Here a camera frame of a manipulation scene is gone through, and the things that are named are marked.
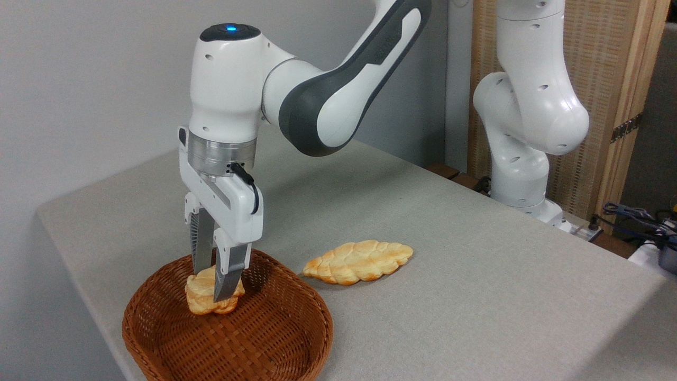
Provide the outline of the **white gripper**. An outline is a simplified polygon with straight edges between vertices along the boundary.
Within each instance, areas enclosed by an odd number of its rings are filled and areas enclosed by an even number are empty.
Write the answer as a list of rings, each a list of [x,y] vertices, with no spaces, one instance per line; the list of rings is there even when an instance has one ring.
[[[177,135],[180,176],[191,191],[185,197],[184,215],[193,271],[198,274],[212,265],[215,239],[214,302],[226,301],[234,296],[243,271],[249,268],[251,243],[263,234],[263,195],[232,170],[233,164],[246,172],[252,170],[257,141],[210,141],[184,126]],[[214,232],[215,222],[220,228]]]

